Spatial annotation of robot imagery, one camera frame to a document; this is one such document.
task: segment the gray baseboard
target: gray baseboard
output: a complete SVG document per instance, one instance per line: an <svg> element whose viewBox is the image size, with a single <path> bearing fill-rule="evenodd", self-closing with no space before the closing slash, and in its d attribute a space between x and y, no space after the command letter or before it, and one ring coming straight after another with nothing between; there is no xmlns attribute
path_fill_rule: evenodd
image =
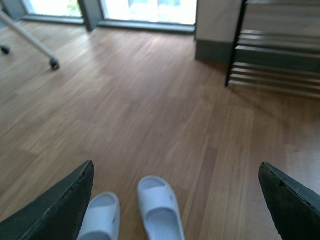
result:
<svg viewBox="0 0 320 240"><path fill-rule="evenodd" d="M232 42L197 40L195 59L229 63Z"/></svg>

